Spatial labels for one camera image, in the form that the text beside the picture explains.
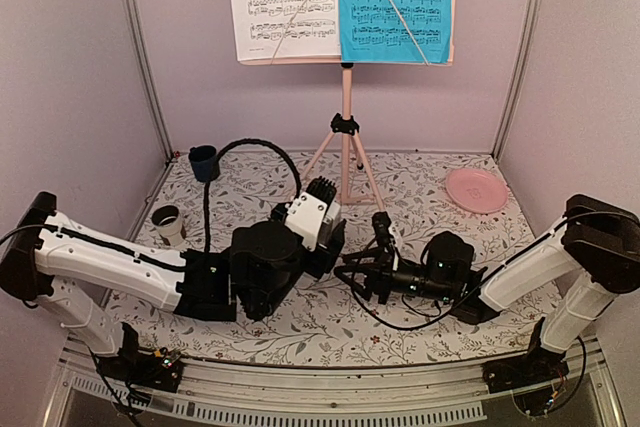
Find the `pink music stand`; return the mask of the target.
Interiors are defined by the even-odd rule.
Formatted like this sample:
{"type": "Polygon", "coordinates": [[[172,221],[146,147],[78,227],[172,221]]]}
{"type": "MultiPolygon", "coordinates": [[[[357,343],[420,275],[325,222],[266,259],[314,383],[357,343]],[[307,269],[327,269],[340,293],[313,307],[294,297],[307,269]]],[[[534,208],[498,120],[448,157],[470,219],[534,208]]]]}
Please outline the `pink music stand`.
{"type": "MultiPolygon", "coordinates": [[[[285,63],[273,65],[310,64],[285,63]]],[[[340,200],[344,204],[372,203],[378,208],[384,206],[382,196],[375,183],[373,170],[367,158],[359,133],[359,126],[352,113],[353,67],[357,63],[347,63],[341,58],[333,63],[342,71],[342,110],[331,121],[330,131],[317,149],[313,158],[320,159],[334,137],[341,139],[341,182],[340,200]]]]}

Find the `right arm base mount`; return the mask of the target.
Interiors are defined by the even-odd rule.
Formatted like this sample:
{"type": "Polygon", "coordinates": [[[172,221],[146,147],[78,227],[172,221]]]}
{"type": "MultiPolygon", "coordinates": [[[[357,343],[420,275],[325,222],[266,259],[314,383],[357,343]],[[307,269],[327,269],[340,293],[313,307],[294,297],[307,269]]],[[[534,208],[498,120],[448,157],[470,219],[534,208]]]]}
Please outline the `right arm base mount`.
{"type": "Polygon", "coordinates": [[[546,350],[538,343],[522,355],[482,364],[482,378],[490,393],[561,379],[568,373],[565,353],[546,350]]]}

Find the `aluminium frame post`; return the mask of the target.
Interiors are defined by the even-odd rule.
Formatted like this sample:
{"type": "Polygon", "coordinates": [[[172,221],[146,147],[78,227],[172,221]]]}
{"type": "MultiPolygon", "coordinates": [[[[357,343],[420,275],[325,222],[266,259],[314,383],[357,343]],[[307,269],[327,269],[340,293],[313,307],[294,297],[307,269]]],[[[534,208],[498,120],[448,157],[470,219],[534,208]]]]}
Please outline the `aluminium frame post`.
{"type": "Polygon", "coordinates": [[[534,42],[535,31],[539,19],[542,0],[526,0],[524,21],[518,44],[514,68],[509,82],[507,96],[494,140],[491,155],[499,162],[506,152],[506,147],[526,77],[528,61],[534,42]]]}
{"type": "Polygon", "coordinates": [[[152,125],[164,157],[170,160],[173,158],[174,150],[153,78],[138,2],[137,0],[122,1],[152,125]]]}

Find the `blue sheet music page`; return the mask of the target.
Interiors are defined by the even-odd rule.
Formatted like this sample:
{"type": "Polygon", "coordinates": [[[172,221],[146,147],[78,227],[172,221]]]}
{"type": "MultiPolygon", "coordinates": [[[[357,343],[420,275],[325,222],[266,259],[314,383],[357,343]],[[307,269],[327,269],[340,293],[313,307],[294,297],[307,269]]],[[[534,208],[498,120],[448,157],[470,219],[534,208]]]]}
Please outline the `blue sheet music page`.
{"type": "Polygon", "coordinates": [[[456,0],[339,0],[341,58],[347,63],[453,62],[456,0]]]}

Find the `right aluminium frame post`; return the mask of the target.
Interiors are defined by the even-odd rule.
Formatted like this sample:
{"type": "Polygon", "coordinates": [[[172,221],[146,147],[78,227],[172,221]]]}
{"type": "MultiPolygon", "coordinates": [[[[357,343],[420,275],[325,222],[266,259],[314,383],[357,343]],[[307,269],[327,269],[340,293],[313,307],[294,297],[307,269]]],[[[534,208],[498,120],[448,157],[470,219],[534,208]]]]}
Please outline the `right aluminium frame post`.
{"type": "Polygon", "coordinates": [[[534,42],[535,31],[539,19],[542,0],[526,0],[524,21],[518,44],[514,68],[509,82],[507,96],[494,140],[491,155],[499,162],[506,152],[506,147],[526,77],[528,61],[534,42]]]}

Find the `floral table mat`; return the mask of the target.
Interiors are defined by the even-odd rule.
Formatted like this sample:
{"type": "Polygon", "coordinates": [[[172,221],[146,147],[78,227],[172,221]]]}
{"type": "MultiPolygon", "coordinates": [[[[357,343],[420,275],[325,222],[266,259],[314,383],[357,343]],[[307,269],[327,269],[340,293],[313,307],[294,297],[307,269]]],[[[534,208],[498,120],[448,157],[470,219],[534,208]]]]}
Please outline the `floral table mat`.
{"type": "MultiPolygon", "coordinates": [[[[402,255],[417,260],[428,240],[451,231],[471,244],[474,264],[494,269],[531,242],[532,232],[515,200],[499,212],[478,215],[447,196],[446,175],[458,168],[496,172],[487,155],[373,153],[369,157],[385,207],[403,239],[402,255]]],[[[214,251],[234,229],[268,217],[295,190],[291,166],[258,148],[224,156],[212,185],[211,219],[202,219],[204,188],[186,159],[176,161],[159,190],[156,207],[174,205],[183,214],[187,241],[199,249],[210,238],[214,251]]],[[[560,295],[546,285],[511,305],[497,319],[473,326],[443,304],[392,294],[386,304],[360,306],[341,280],[302,277],[260,322],[239,314],[231,323],[203,322],[161,311],[132,295],[113,292],[106,308],[132,325],[144,347],[166,347],[198,358],[297,367],[392,366],[465,360],[524,350],[535,323],[555,308],[560,295]]]]}

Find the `white paper cup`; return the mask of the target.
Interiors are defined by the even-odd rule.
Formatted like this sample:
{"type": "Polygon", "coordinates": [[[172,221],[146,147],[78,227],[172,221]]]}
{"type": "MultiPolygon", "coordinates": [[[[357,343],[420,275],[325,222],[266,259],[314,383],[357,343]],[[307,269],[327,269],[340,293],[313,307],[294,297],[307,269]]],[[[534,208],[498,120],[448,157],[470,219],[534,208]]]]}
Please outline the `white paper cup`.
{"type": "Polygon", "coordinates": [[[165,205],[151,215],[151,222],[166,246],[178,247],[186,240],[184,219],[174,205],[165,205]]]}

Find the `left aluminium frame post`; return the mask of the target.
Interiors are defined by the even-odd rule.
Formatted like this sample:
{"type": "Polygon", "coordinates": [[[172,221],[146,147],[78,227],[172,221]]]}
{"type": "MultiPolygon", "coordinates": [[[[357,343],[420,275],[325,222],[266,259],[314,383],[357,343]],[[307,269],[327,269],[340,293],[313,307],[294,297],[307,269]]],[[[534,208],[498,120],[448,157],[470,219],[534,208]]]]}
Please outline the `left aluminium frame post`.
{"type": "Polygon", "coordinates": [[[164,157],[170,160],[173,158],[174,150],[153,78],[138,2],[137,0],[122,1],[152,125],[164,157]]]}

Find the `dark blue mug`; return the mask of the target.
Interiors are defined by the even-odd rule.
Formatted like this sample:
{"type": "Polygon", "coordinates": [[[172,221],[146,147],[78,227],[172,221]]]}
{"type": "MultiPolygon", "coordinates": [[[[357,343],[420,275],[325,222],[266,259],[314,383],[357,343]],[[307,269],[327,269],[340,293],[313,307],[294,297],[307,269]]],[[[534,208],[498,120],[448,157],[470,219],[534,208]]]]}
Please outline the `dark blue mug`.
{"type": "Polygon", "coordinates": [[[212,145],[191,147],[188,160],[197,181],[206,183],[220,176],[217,149],[212,145]]]}

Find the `white sheet music page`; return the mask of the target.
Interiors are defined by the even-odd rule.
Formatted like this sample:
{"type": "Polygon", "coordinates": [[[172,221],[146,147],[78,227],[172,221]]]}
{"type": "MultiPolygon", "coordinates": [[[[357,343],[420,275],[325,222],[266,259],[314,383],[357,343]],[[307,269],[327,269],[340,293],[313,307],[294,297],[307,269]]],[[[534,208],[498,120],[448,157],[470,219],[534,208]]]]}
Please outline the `white sheet music page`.
{"type": "Polygon", "coordinates": [[[231,0],[245,65],[340,60],[339,0],[231,0]]]}

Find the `pink plate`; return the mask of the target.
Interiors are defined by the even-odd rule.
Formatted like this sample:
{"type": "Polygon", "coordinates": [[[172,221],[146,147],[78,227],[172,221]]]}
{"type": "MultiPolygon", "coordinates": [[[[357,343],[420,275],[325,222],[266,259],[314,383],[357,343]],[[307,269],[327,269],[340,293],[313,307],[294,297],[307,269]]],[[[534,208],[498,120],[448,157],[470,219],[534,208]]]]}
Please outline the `pink plate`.
{"type": "Polygon", "coordinates": [[[445,178],[445,190],[457,206],[475,214],[498,212],[508,202],[505,182],[482,169],[459,168],[450,171],[445,178]]]}

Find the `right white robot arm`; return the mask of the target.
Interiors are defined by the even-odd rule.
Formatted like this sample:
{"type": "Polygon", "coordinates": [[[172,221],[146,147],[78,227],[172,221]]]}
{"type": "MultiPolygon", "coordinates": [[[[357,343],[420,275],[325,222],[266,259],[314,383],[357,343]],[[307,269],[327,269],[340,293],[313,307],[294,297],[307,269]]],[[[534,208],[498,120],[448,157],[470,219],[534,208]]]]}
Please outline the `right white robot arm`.
{"type": "Polygon", "coordinates": [[[639,219],[582,194],[572,196],[563,216],[534,242],[494,271],[472,268],[474,249],[449,232],[435,235],[418,262],[404,260],[392,243],[384,212],[373,217],[376,247],[343,256],[334,275],[360,306],[381,304],[391,293],[437,300],[448,315],[479,325],[498,317],[528,293],[572,271],[573,286],[557,308],[536,324],[530,351],[517,374],[537,383],[552,371],[582,331],[621,294],[639,287],[639,219]]]}

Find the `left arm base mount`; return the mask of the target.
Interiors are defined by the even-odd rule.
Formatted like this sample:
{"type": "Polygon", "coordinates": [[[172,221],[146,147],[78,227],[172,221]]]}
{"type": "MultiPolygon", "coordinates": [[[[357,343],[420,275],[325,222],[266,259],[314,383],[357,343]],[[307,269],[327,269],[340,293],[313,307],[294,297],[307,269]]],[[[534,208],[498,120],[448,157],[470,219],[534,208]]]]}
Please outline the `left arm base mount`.
{"type": "Polygon", "coordinates": [[[125,337],[115,356],[98,355],[100,372],[129,387],[147,387],[176,393],[184,364],[178,350],[142,351],[135,337],[125,337]]]}

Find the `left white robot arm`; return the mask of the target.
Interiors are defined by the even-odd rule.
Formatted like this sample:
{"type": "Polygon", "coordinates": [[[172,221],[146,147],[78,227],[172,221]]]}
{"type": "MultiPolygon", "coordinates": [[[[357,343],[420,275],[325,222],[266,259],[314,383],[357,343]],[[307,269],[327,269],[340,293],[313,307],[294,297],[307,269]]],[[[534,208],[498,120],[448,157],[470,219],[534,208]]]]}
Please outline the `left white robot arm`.
{"type": "Polygon", "coordinates": [[[329,273],[345,243],[346,221],[334,190],[309,187],[278,204],[269,219],[232,233],[221,253],[154,249],[88,229],[57,209],[49,192],[36,195],[19,225],[3,238],[1,288],[58,315],[128,381],[148,373],[135,330],[117,324],[81,289],[82,280],[134,295],[175,315],[252,321],[274,314],[298,279],[329,273]]]}

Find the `aluminium front rail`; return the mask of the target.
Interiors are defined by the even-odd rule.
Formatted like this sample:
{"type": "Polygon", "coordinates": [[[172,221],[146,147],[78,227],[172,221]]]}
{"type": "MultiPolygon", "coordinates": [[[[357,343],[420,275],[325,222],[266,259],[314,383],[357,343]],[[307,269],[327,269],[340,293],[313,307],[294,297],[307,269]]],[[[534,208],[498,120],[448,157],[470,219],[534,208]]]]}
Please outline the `aluminium front rail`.
{"type": "Polygon", "coordinates": [[[174,393],[127,399],[87,349],[66,343],[47,426],[628,426],[594,337],[572,347],[569,374],[492,391],[484,360],[393,367],[313,368],[188,358],[174,393]]]}

